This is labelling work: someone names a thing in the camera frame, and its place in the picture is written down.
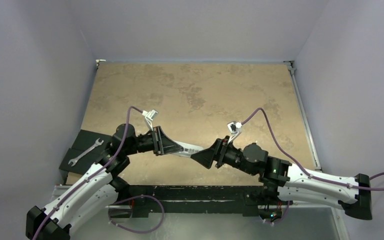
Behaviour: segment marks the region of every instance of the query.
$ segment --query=cable connector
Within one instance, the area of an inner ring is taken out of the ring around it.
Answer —
[[[230,144],[242,133],[242,123],[237,121],[232,121],[227,124],[227,128],[229,129],[229,132],[232,135],[229,138],[229,141],[227,142],[227,144]]]
[[[151,111],[143,111],[142,115],[145,116],[145,124],[150,131],[153,130],[152,121],[157,117],[158,111],[152,109]]]

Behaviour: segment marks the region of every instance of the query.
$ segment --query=open-end wrench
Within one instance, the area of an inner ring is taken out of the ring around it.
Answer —
[[[86,154],[88,154],[90,151],[92,151],[93,149],[95,149],[96,147],[98,146],[101,146],[102,144],[104,143],[104,140],[100,141],[100,138],[98,138],[95,143],[89,147],[88,149],[86,149],[84,152],[82,152],[80,155],[78,155],[76,158],[73,158],[71,159],[70,161],[68,161],[68,165],[70,165],[71,163],[73,163],[71,165],[71,167],[74,167],[74,165],[76,165],[77,161],[80,160],[81,158],[83,158]]]

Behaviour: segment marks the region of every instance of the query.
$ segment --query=stained surface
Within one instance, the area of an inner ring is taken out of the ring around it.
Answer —
[[[229,135],[227,123],[244,121],[256,108],[267,112],[280,145],[306,168],[313,169],[304,124],[288,69],[282,64],[132,64],[99,66],[82,129],[112,135],[125,123],[127,109],[159,112],[153,121],[171,139],[208,148]],[[132,111],[137,134],[148,131],[144,117]],[[243,127],[237,148],[256,142],[282,158],[261,112]],[[259,185],[250,176],[224,165],[206,169],[192,159],[150,152],[130,156],[120,174],[130,184]]]

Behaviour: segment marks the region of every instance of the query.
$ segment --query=gray wall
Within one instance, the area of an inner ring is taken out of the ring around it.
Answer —
[[[296,59],[296,78],[323,170],[384,171],[384,1],[331,0]],[[384,185],[384,178],[373,185]],[[372,221],[346,218],[352,240],[384,239],[384,192]]]
[[[285,61],[328,0],[70,0],[96,59]]]
[[[25,239],[80,129],[96,65],[69,9],[0,0],[0,239]]]

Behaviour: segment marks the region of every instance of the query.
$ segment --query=wooden tabletop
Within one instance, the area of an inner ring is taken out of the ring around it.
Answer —
[[[267,112],[279,144],[306,168],[314,169],[306,131],[288,69],[283,64],[139,64],[102,63],[96,74],[81,128],[112,135],[126,122],[129,106],[159,114],[153,121],[172,140],[211,146],[230,135],[227,123],[244,121],[256,108]],[[132,111],[136,134],[148,131],[144,117]],[[242,127],[237,148],[256,142],[269,155],[289,160],[274,144],[264,116]],[[224,165],[206,169],[194,160],[151,152],[131,155],[120,174],[141,185],[260,185]]]

